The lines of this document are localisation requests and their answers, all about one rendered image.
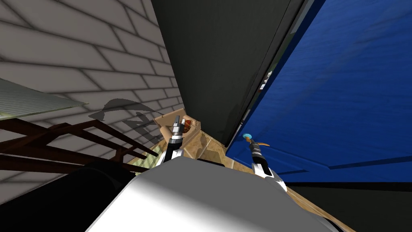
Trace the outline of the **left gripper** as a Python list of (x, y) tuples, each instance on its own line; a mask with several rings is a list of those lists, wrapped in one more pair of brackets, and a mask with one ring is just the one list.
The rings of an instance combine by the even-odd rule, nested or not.
[(183, 131), (185, 127), (185, 119), (183, 119), (180, 123), (180, 116), (176, 116), (175, 123), (172, 127), (172, 137), (182, 137)]

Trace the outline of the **cyan and orange door handle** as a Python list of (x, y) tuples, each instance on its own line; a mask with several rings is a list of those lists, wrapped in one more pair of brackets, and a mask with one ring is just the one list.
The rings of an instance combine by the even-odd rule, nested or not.
[(250, 143), (250, 144), (262, 145), (262, 146), (267, 146), (267, 147), (270, 146), (269, 144), (266, 144), (266, 143), (255, 142), (255, 141), (252, 139), (252, 136), (251, 136), (250, 134), (248, 134), (248, 133), (242, 134), (242, 137), (243, 137), (248, 143)]

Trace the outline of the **tan open box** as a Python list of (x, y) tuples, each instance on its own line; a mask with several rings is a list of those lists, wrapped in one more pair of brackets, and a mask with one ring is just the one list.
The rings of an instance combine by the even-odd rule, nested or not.
[(188, 116), (185, 112), (185, 110), (179, 109), (170, 113), (167, 113), (165, 115), (162, 115), (160, 117), (157, 117), (154, 119), (154, 122), (157, 124), (157, 126), (160, 129), (161, 134), (163, 135), (166, 143), (169, 143), (170, 138), (172, 137), (172, 126), (173, 123), (175, 122), (175, 118), (179, 116), (179, 119), (185, 119), (186, 121), (189, 120), (191, 121), (190, 123), (190, 129), (186, 132), (183, 133), (183, 143), (182, 143), (182, 149), (189, 144), (189, 142), (201, 131), (201, 123), (198, 120), (195, 120), (194, 118)]

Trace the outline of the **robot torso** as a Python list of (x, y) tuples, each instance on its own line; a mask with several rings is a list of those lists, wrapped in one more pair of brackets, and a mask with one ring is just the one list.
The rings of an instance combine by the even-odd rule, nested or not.
[(177, 157), (134, 177), (85, 232), (344, 232), (277, 178)]

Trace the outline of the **blue door leaf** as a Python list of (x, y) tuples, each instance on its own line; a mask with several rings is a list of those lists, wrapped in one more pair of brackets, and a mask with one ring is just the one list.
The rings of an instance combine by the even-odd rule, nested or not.
[(286, 182), (412, 182), (412, 0), (313, 0), (243, 134)]

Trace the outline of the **glass top dark wooden table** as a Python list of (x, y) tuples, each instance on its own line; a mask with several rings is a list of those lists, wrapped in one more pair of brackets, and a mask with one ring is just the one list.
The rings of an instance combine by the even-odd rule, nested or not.
[(0, 170), (68, 174), (83, 165), (102, 161), (101, 157), (49, 146), (59, 136), (70, 134), (116, 151), (112, 161), (131, 172), (146, 168), (126, 164), (124, 155), (142, 160), (157, 153), (99, 120), (48, 128), (24, 121), (23, 117), (83, 105), (0, 78), (0, 129), (20, 134), (20, 138), (0, 142)]

